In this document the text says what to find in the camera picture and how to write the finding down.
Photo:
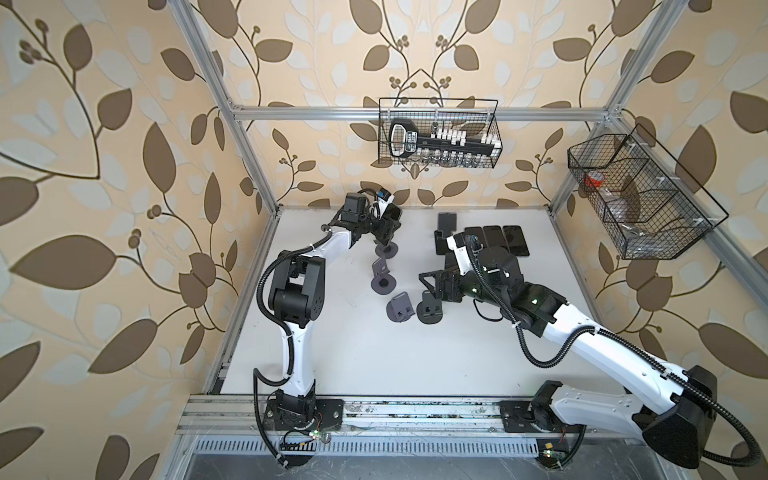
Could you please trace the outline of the black phone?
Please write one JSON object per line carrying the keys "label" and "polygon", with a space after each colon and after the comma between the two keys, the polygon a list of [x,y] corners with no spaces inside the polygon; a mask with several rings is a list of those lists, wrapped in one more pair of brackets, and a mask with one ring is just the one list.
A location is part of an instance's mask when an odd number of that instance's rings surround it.
{"label": "black phone", "polygon": [[474,236],[477,240],[477,244],[481,248],[485,248],[487,246],[487,241],[486,241],[485,234],[482,227],[479,227],[479,226],[466,227],[464,229],[464,233],[467,235]]}

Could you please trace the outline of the green phone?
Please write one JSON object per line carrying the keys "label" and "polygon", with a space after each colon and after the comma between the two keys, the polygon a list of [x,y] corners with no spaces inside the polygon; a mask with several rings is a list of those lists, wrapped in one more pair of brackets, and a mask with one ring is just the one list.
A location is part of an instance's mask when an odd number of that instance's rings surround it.
{"label": "green phone", "polygon": [[499,225],[487,225],[483,227],[483,234],[487,247],[500,247],[507,249],[508,243],[503,232],[503,229]]}

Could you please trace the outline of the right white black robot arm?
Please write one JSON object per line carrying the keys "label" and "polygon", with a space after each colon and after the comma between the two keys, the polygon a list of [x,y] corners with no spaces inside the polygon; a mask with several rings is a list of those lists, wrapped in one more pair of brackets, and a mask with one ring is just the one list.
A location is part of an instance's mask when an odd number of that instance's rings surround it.
{"label": "right white black robot arm", "polygon": [[529,420],[538,428],[595,426],[639,439],[687,469],[698,468],[704,459],[739,468],[761,462],[756,438],[718,403],[711,372],[663,360],[595,322],[557,292],[526,281],[517,258],[502,247],[485,247],[468,232],[439,232],[435,243],[447,266],[420,274],[433,300],[419,305],[420,315],[440,317],[442,302],[466,297],[495,306],[499,320],[511,323],[530,364],[551,369],[574,353],[624,389],[604,394],[549,380],[529,403]]}

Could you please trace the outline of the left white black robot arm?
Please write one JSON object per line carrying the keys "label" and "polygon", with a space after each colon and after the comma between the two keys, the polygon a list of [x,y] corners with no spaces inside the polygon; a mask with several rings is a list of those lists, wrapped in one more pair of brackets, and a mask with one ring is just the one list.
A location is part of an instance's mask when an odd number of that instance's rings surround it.
{"label": "left white black robot arm", "polygon": [[276,389],[276,409],[289,422],[308,424],[316,415],[311,341],[325,302],[326,267],[367,234],[388,245],[401,226],[401,215],[394,194],[384,188],[348,193],[321,226],[319,240],[281,251],[261,274],[254,299],[262,316],[281,331],[282,377],[269,379],[254,369],[254,385]]}

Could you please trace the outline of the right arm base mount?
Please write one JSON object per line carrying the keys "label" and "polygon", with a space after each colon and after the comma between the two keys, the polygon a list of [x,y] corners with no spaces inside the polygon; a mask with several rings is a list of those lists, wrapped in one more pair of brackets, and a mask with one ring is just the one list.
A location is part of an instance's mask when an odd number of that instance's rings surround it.
{"label": "right arm base mount", "polygon": [[528,400],[503,400],[498,406],[505,433],[562,435],[584,429],[583,425],[563,422],[550,407],[531,404]]}

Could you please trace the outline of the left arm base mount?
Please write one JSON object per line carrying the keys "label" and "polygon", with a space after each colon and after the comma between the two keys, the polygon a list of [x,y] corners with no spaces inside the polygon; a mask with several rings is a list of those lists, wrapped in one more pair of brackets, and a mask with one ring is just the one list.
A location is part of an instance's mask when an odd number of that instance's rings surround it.
{"label": "left arm base mount", "polygon": [[278,395],[267,401],[263,423],[269,430],[338,430],[343,422],[342,399]]}

